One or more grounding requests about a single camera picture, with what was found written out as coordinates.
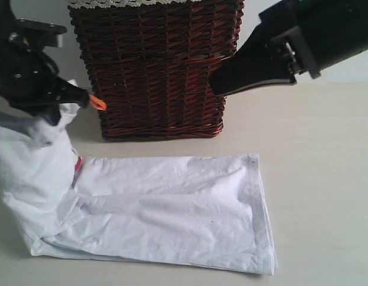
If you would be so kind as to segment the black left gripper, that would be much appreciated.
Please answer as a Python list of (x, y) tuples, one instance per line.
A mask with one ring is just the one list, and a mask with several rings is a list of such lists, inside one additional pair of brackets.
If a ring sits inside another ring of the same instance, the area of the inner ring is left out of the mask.
[(19, 35), (0, 39), (0, 97), (10, 107), (40, 116), (51, 126), (61, 119), (61, 104), (86, 108), (88, 91), (68, 83), (58, 73), (49, 56), (24, 43)]

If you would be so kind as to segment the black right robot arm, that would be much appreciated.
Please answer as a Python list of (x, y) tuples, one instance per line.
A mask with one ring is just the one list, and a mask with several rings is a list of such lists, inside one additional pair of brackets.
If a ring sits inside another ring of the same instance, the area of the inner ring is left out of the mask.
[(294, 85), (368, 50), (368, 0), (279, 1), (259, 14), (249, 38), (209, 77), (216, 96)]

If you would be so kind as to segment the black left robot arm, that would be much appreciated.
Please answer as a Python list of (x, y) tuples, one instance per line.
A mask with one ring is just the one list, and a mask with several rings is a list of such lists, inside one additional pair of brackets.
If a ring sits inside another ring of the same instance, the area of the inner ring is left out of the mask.
[(47, 46), (61, 47), (67, 28), (17, 19), (9, 1), (0, 1), (0, 97), (17, 110), (56, 126), (61, 104), (89, 105), (87, 90), (59, 77)]

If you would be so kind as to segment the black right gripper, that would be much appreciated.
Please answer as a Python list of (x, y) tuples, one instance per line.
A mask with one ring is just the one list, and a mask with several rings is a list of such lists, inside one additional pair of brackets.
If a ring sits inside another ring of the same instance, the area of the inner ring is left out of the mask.
[(259, 13), (249, 38), (209, 77), (216, 96), (270, 85), (293, 85), (300, 72), (300, 1), (279, 1)]

